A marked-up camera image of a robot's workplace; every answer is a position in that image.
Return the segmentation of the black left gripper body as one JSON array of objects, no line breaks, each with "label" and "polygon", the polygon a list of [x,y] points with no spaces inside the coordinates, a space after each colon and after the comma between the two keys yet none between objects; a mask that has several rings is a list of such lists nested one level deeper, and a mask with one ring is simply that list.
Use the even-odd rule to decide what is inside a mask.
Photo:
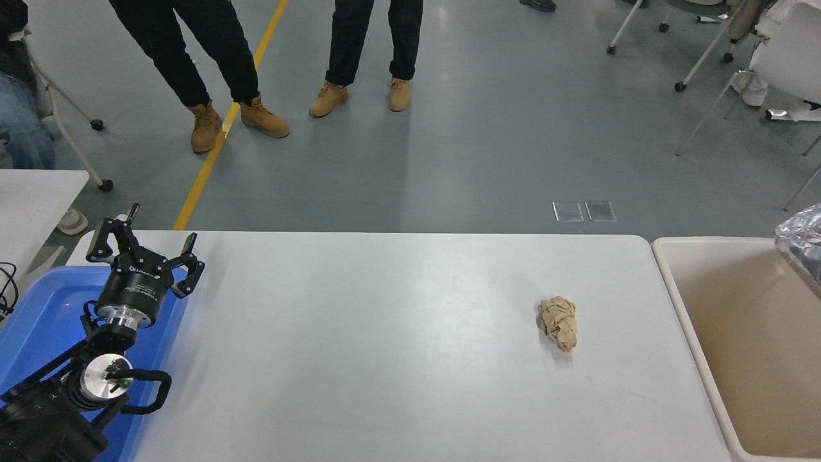
[{"label": "black left gripper body", "polygon": [[96,316],[114,318],[127,308],[138,312],[138,320],[157,319],[167,290],[173,285],[173,272],[158,273],[154,266],[138,266],[131,257],[117,257],[111,267],[96,301]]}]

